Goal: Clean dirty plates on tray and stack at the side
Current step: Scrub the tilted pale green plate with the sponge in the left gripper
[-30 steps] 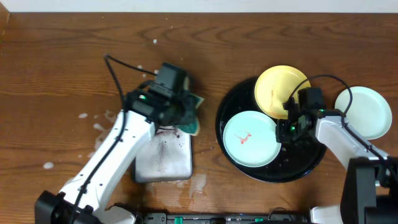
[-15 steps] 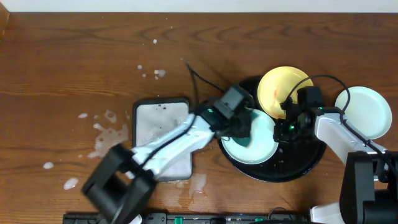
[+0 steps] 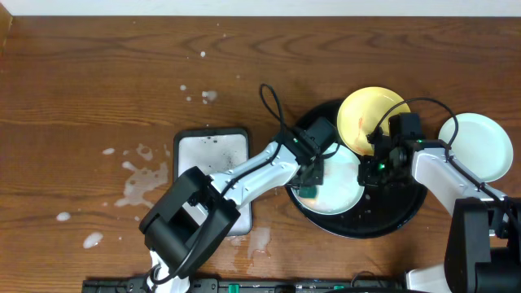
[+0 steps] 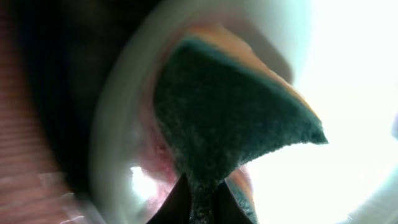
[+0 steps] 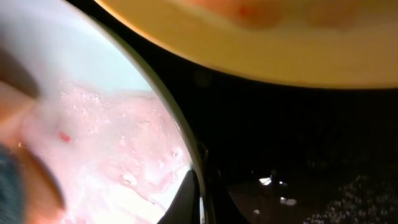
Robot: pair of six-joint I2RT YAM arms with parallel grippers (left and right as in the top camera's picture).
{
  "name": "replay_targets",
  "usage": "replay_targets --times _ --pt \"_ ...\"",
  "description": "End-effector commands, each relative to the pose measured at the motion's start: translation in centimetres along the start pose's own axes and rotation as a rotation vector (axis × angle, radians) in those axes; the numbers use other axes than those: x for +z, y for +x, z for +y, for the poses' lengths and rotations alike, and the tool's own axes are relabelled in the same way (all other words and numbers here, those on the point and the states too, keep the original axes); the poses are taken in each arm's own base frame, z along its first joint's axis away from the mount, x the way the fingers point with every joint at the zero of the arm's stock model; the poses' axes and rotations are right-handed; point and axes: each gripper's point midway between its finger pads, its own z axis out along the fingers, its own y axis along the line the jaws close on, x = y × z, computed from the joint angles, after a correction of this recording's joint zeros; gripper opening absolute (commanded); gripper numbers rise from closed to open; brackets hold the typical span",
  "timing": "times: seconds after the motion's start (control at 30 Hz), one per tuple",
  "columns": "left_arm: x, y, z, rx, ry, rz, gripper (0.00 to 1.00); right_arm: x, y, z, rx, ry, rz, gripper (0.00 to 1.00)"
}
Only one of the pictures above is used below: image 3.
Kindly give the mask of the green scrubbing sponge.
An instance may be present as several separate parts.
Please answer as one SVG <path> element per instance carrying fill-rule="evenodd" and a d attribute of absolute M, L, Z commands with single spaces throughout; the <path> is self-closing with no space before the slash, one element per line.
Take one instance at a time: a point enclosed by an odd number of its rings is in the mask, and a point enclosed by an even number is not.
<path fill-rule="evenodd" d="M 303 199 L 315 199 L 317 197 L 317 187 L 316 186 L 302 186 L 299 188 L 298 196 Z"/>

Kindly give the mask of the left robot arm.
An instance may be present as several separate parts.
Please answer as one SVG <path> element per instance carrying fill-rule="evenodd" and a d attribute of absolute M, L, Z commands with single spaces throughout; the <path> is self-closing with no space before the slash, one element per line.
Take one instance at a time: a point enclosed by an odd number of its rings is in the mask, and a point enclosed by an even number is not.
<path fill-rule="evenodd" d="M 180 175 L 139 225 L 153 266 L 153 292 L 186 292 L 188 277 L 223 242 L 240 210 L 274 187 L 310 170 L 329 143 L 291 138 L 271 142 L 260 154 L 223 173 L 193 167 Z"/>

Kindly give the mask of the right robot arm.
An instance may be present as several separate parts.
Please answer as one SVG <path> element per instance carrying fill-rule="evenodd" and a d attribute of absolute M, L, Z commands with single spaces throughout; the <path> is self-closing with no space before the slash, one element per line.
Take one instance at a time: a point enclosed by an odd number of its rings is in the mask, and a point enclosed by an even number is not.
<path fill-rule="evenodd" d="M 417 183 L 452 217 L 444 262 L 405 275 L 419 292 L 518 292 L 520 290 L 520 201 L 482 182 L 458 162 L 442 141 L 413 134 L 368 140 L 374 154 L 359 168 L 363 186 Z"/>

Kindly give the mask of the yellow plate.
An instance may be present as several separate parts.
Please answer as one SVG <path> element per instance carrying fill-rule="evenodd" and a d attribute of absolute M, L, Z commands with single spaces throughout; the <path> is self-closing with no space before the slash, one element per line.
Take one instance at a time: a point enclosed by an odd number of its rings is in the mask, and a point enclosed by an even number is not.
<path fill-rule="evenodd" d="M 387 88 L 371 86 L 351 93 L 340 105 L 337 129 L 343 143 L 358 155 L 373 155 L 367 141 L 382 116 L 403 98 Z"/>

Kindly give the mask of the light blue plate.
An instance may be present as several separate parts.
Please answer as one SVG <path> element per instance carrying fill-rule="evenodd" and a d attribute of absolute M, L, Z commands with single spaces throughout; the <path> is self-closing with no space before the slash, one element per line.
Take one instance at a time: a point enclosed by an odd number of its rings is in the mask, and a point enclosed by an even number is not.
<path fill-rule="evenodd" d="M 496 121 L 477 113 L 456 117 L 458 134 L 452 144 L 456 158 L 485 182 L 506 175 L 514 160 L 514 148 L 506 131 Z"/>

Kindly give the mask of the mint green plate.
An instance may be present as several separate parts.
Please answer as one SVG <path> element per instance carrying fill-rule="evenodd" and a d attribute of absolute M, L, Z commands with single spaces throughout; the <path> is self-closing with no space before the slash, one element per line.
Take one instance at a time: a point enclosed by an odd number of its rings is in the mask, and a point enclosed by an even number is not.
<path fill-rule="evenodd" d="M 347 147 L 339 145 L 338 151 L 324 160 L 324 181 L 317 187 L 315 199 L 298 196 L 299 188 L 291 188 L 298 203 L 305 209 L 325 216 L 333 216 L 353 208 L 361 199 L 364 187 L 357 181 L 360 160 Z"/>

